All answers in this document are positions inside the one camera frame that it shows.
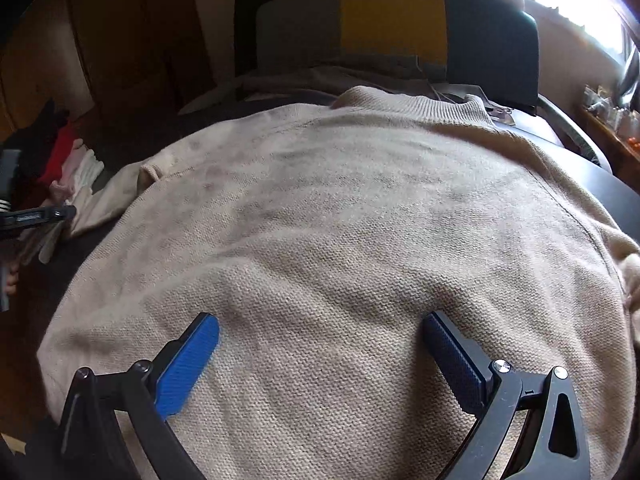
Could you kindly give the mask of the person's left hand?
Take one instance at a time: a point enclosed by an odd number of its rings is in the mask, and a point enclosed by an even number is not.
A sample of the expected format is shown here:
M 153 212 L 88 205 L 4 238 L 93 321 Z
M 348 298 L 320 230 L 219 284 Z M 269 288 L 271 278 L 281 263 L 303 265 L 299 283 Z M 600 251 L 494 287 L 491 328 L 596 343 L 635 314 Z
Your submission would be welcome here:
M 11 262 L 6 265 L 6 284 L 4 284 L 4 292 L 8 296 L 12 296 L 16 292 L 19 270 L 20 264 L 18 262 Z

